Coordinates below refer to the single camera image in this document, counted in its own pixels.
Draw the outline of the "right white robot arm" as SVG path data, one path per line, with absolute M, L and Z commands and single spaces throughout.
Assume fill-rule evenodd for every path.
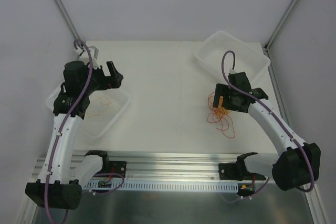
M 313 191 L 319 178 L 321 150 L 316 143 L 307 143 L 278 116 L 262 88 L 252 88 L 245 72 L 229 74 L 227 84 L 216 84 L 213 106 L 247 113 L 263 129 L 273 143 L 279 158 L 271 174 L 283 191 Z

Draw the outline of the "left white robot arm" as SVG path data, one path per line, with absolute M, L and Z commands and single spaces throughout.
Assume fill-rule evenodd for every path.
M 88 151 L 82 163 L 70 170 L 76 134 L 84 122 L 95 91 L 117 89 L 123 75 L 112 61 L 107 62 L 106 76 L 102 67 L 76 60 L 65 64 L 64 81 L 54 100 L 54 125 L 44 165 L 36 182 L 27 183 L 26 195 L 39 207 L 75 210 L 81 201 L 82 189 L 97 174 L 105 176 L 111 170 L 106 151 Z

